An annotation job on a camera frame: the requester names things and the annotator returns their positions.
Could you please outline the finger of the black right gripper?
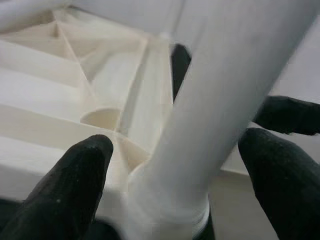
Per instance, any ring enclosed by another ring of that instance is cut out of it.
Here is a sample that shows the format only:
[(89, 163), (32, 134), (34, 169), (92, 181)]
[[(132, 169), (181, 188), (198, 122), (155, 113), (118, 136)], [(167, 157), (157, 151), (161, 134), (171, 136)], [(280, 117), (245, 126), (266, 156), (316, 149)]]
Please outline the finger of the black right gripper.
[(288, 96), (268, 96), (252, 121), (282, 134), (314, 136), (320, 133), (320, 105)]
[(172, 73), (172, 96), (173, 100), (175, 100), (192, 61), (192, 55), (185, 45), (177, 43), (174, 45), (170, 61)]

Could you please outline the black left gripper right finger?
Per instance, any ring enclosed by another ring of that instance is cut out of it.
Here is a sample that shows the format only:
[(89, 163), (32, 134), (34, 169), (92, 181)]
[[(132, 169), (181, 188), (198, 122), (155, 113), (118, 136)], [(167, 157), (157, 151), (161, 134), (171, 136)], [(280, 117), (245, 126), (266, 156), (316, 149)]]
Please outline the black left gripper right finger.
[(255, 197), (280, 240), (320, 238), (320, 165), (301, 147), (261, 128), (238, 141)]

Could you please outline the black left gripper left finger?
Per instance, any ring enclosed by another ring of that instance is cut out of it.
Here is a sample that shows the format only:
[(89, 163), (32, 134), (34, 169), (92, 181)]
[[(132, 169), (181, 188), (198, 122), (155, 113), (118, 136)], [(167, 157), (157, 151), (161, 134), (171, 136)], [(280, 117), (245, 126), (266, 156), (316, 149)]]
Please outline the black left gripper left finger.
[(13, 212), (2, 240), (81, 240), (95, 219), (114, 145), (103, 134), (72, 145)]

